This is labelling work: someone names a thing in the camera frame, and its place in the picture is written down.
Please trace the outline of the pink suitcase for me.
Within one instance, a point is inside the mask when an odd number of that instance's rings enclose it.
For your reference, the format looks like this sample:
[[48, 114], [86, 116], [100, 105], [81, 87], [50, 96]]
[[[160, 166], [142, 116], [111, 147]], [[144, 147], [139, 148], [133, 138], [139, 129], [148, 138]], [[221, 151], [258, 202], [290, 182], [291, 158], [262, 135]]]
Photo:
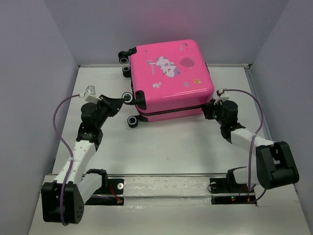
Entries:
[[202, 113], [214, 93], [214, 84], [198, 44], [191, 39], [136, 46], [118, 53], [122, 73], [131, 80], [131, 92], [122, 98], [137, 115], [128, 126]]

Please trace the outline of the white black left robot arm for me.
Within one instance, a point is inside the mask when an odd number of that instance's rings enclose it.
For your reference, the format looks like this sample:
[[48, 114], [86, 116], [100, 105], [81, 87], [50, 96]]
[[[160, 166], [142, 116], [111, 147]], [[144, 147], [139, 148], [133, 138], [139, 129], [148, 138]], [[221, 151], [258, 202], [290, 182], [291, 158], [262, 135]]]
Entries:
[[85, 203], [94, 192], [108, 189], [108, 174], [104, 169], [88, 168], [103, 137], [102, 126], [107, 118], [115, 116], [124, 104], [123, 98], [101, 95], [86, 96], [81, 107], [81, 123], [75, 145], [60, 173], [41, 188], [44, 222], [78, 224], [84, 214]]

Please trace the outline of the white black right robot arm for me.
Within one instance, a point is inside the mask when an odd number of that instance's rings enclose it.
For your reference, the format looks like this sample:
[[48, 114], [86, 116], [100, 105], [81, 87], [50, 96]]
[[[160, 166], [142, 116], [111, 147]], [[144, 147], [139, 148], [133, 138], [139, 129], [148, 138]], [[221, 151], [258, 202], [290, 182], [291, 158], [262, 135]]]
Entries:
[[269, 190], [299, 182], [299, 172], [288, 143], [273, 142], [248, 131], [238, 122], [235, 102], [212, 99], [202, 106], [202, 111], [206, 119], [213, 119], [220, 125], [226, 141], [249, 153], [247, 183]]

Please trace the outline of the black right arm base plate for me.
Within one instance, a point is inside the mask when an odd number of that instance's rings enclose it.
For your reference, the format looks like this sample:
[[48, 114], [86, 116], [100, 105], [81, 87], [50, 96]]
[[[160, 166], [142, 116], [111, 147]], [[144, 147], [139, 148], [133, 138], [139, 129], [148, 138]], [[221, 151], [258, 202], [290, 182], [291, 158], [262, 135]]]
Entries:
[[254, 190], [248, 191], [245, 184], [231, 182], [226, 177], [210, 178], [207, 186], [212, 205], [248, 204], [256, 200]]

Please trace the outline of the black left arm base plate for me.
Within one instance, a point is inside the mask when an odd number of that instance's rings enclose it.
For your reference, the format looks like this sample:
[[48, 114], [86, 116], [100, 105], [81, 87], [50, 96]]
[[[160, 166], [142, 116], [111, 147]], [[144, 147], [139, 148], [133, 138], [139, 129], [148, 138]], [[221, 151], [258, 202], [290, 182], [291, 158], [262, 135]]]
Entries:
[[85, 203], [89, 206], [123, 206], [124, 178], [109, 177], [106, 188], [96, 190]]

